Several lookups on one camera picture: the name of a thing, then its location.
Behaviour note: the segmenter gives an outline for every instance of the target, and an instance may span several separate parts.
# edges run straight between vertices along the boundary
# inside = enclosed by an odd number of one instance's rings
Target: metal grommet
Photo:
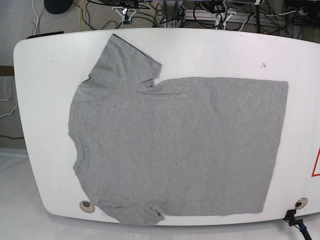
[[[81,201],[80,208],[82,211],[91,214],[95,211],[95,206],[91,204],[89,201]]]
[[[303,209],[308,203],[308,198],[300,198],[294,205],[295,209]]]

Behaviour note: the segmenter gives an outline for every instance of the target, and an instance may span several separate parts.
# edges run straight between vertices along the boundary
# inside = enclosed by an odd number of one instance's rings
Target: gray carpet
[[[74,0],[74,3],[80,6],[83,0]],[[79,30],[79,7],[72,4],[70,9],[63,14],[53,15],[46,11],[44,0],[34,0],[34,8],[40,16],[38,34],[64,31],[65,33],[78,32]],[[121,22],[121,17],[109,6],[88,4],[90,13],[90,25],[95,29],[101,29],[109,20]],[[139,12],[155,15],[155,10],[140,9]],[[84,18],[88,21],[87,12],[83,13]],[[152,17],[137,14],[136,16],[147,17],[153,21]],[[1,0],[0,1],[0,65],[13,65],[13,49],[15,45],[32,35],[36,24],[37,17],[32,9],[32,0]],[[132,26],[121,28],[150,28],[152,22],[142,18],[135,18]],[[115,28],[114,23],[109,23],[104,29]],[[82,23],[82,31],[89,31],[90,28]]]

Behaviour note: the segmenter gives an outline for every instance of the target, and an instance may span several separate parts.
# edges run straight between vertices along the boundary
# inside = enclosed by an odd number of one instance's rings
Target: gray t-shirt
[[[288,83],[188,77],[116,35],[74,95],[69,135],[80,184],[123,224],[263,211]]]

